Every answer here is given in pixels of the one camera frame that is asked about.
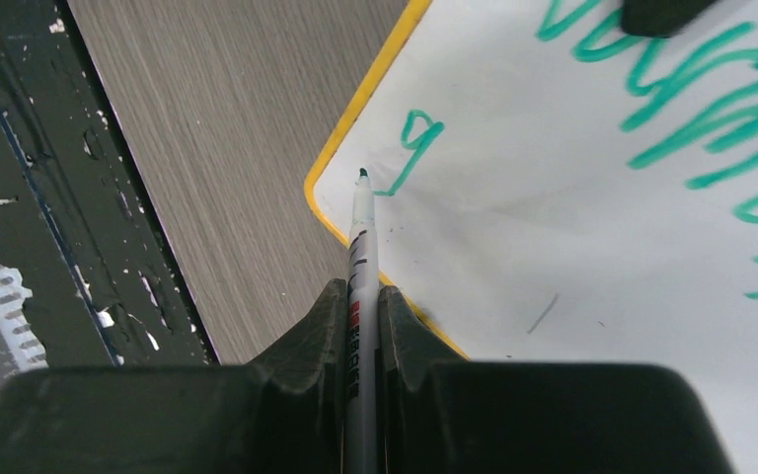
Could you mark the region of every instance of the whiteboard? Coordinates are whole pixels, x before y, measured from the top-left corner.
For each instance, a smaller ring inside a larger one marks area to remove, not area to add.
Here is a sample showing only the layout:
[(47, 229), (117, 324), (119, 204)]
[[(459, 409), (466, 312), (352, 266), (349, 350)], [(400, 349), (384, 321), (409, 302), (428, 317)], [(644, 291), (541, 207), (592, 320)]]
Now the whiteboard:
[(758, 0), (669, 40), (618, 5), (434, 0), (308, 199), (346, 234), (367, 168), (384, 275), (469, 357), (671, 367), (758, 472)]

